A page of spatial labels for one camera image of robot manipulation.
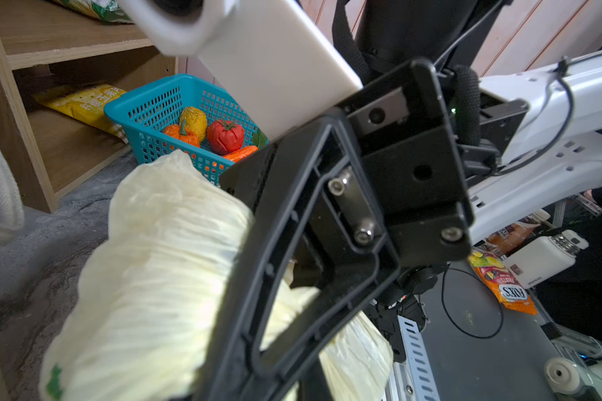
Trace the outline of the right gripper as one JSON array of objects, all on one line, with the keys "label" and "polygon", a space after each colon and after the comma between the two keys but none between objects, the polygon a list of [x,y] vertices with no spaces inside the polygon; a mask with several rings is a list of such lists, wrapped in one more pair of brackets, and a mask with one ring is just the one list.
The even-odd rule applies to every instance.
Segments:
[{"label": "right gripper", "polygon": [[446,111],[449,83],[430,60],[413,58],[338,104],[398,256],[392,291],[428,291],[470,252],[474,217]]}]

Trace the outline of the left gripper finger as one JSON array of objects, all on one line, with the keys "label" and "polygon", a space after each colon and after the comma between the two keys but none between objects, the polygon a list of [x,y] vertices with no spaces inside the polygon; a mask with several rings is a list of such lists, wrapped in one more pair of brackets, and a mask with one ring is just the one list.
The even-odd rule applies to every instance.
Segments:
[{"label": "left gripper finger", "polygon": [[[381,207],[361,162],[356,135],[337,108],[297,128],[239,166],[255,173],[234,194],[255,222],[229,278],[195,400],[281,400],[294,385],[304,400],[329,400],[319,353],[347,322],[398,277],[400,264],[386,229],[365,246],[327,191],[329,180],[351,170],[363,214],[381,220]],[[330,268],[319,296],[262,346],[289,259],[303,235],[319,246]]]}]

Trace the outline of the yellow plastic bag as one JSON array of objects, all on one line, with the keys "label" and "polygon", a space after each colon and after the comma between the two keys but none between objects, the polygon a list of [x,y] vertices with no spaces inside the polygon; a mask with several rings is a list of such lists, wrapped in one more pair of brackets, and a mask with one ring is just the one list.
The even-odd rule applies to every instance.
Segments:
[{"label": "yellow plastic bag", "polygon": [[109,237],[43,357],[41,399],[169,400],[194,390],[253,221],[180,150],[137,166],[111,199]]}]

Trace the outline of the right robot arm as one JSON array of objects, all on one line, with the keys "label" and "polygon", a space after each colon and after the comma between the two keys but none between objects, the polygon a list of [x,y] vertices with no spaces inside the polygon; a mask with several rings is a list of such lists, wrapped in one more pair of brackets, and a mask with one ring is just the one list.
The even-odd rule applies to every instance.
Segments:
[{"label": "right robot arm", "polygon": [[602,53],[463,81],[446,61],[500,1],[345,2],[327,41],[295,1],[234,1],[199,58],[271,140],[222,187],[256,223],[197,400],[327,399],[319,352],[472,245],[602,184]]}]

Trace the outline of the carrot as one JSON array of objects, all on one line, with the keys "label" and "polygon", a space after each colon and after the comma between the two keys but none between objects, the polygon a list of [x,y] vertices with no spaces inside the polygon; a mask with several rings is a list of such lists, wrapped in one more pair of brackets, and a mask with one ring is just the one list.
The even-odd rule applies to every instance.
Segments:
[{"label": "carrot", "polygon": [[236,150],[232,153],[224,155],[224,158],[226,160],[230,160],[233,163],[237,163],[241,160],[246,159],[247,157],[249,157],[249,155],[254,154],[258,150],[259,150],[259,147],[257,147],[256,145],[249,145],[249,146],[243,147],[240,150]]}]

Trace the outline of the red tomato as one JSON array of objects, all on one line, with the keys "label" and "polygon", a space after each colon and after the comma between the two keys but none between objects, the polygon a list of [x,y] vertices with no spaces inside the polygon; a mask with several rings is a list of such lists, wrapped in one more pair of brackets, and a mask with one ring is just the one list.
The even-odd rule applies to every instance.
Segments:
[{"label": "red tomato", "polygon": [[245,130],[230,120],[215,120],[207,127],[207,140],[217,155],[227,155],[242,149]]}]

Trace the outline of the orange pumpkin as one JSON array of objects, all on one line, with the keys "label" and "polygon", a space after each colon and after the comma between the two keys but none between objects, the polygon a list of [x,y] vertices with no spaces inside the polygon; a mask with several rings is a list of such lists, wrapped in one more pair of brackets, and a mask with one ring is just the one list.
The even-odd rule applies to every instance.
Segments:
[{"label": "orange pumpkin", "polygon": [[162,133],[174,139],[180,140],[188,145],[195,147],[200,146],[200,141],[197,134],[187,127],[186,122],[183,122],[180,125],[167,125],[167,127],[162,130]]}]

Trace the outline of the orange snack packet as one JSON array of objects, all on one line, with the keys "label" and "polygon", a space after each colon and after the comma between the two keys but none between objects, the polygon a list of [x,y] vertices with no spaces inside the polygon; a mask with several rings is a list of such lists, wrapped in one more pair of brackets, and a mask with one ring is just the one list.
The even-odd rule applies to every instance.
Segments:
[{"label": "orange snack packet", "polygon": [[468,257],[468,262],[473,272],[503,307],[533,316],[538,314],[528,292],[496,255],[474,248]]}]

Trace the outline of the white bottle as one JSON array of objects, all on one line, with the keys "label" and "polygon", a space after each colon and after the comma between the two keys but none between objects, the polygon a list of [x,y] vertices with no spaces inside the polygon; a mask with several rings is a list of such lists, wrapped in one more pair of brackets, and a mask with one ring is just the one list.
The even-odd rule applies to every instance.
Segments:
[{"label": "white bottle", "polygon": [[538,237],[522,247],[503,264],[525,289],[534,287],[572,267],[577,255],[590,244],[572,230]]}]

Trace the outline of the yellow snack packet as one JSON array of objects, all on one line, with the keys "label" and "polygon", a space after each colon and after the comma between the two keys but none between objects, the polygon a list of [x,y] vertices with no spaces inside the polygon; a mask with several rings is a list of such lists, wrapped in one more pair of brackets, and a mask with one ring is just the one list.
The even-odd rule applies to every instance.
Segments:
[{"label": "yellow snack packet", "polygon": [[108,84],[83,87],[62,85],[40,91],[34,94],[33,98],[50,110],[113,135],[128,144],[129,141],[121,125],[113,123],[105,114],[105,106],[118,100],[125,93],[125,90]]}]

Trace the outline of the green snack packet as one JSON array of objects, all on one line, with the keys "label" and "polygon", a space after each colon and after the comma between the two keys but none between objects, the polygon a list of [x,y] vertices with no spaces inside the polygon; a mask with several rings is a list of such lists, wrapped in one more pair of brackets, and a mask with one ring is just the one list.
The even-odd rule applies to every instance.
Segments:
[{"label": "green snack packet", "polygon": [[54,0],[54,2],[104,23],[132,23],[115,0]]}]

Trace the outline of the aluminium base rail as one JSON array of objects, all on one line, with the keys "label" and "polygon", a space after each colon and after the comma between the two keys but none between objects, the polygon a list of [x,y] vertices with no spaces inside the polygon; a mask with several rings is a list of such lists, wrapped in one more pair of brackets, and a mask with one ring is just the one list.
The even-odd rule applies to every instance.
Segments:
[{"label": "aluminium base rail", "polygon": [[394,362],[381,400],[440,400],[425,344],[416,322],[397,318],[403,362]]}]

